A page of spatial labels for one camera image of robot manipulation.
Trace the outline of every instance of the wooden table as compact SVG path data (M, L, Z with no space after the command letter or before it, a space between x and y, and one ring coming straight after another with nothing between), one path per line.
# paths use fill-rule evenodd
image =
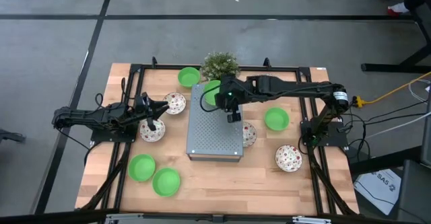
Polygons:
M126 63L112 64L104 92L104 104L121 100L120 83L123 77L128 77L129 68L130 64ZM324 68L310 68L310 71L313 81L329 80ZM240 79L266 73L268 72L244 71ZM161 117L166 124L166 133L160 141L147 143L138 133L136 142L131 146L129 161L137 154L147 153L156 160L156 171L168 166L177 169L181 176L180 190L173 197L162 198L152 190L151 181L134 182L126 176L120 210L141 213L315 215L308 158L305 156L302 158L302 167L294 173L283 172L274 160L275 151L279 146L298 144L299 124L302 119L299 99L279 98L243 106L243 118L255 126L257 140L253 146L244 150L244 157L239 163L191 161L185 153L191 90L178 84L177 74L178 70L145 70L142 92L146 91L153 100L162 100L166 94L177 91L186 97L187 107L179 115L164 114ZM283 80L296 80L294 73L270 74ZM308 99L306 104L308 117L311 117ZM317 100L319 111L324 105L323 101ZM285 131L275 132L265 126L264 112L272 106L282 107L288 112L290 124ZM113 143L101 143L88 156L76 207L85 205L105 181L112 146ZM346 156L336 147L325 149L332 184L350 208L358 212ZM108 207L113 207L116 189L115 182L111 188ZM321 183L320 190L323 208L328 212L326 192Z

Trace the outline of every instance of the gray floor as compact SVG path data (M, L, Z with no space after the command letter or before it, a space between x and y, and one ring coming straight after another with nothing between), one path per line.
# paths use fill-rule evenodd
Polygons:
M398 0L111 0L108 14L286 14L384 15ZM0 13L99 14L103 0L0 0ZM57 133L53 111L69 103L96 22L0 20L0 127L24 133L27 141L0 144L0 216L31 212ZM326 67L332 82L349 95L374 99L418 77L363 73L360 63L398 63L424 45L410 22L133 20L105 21L79 108L95 108L111 63L202 63L212 51L230 51L241 65ZM426 95L422 83L413 86ZM404 89L379 104L354 110L364 118L416 102ZM419 106L405 113L424 111ZM370 127L372 134L405 120ZM419 145L423 122L370 140L375 156ZM360 136L360 126L349 135ZM88 143L90 131L71 136ZM47 206L73 210L85 151L68 141Z

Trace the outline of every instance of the perforated metal box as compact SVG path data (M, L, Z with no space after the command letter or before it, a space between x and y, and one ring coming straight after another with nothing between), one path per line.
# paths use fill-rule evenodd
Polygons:
M240 161L242 157L242 121L228 123L223 110L204 112L199 104L205 85L191 91L186 154L191 160ZM205 109L214 109L202 99Z

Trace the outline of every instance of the green plant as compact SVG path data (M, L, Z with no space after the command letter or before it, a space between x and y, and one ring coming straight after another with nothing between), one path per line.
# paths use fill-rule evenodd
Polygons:
M239 76L240 69L236 57L230 52L208 53L201 67L201 75L207 79L221 79L222 75Z

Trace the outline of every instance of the white paper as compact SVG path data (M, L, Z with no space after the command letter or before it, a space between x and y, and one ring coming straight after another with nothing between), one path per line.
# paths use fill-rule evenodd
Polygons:
M369 174L361 174L354 182L355 190L369 200L375 207L388 215L393 205L387 202L373 198L365 189L367 189L375 198L379 198L395 204L399 196L401 178L391 170L381 170Z

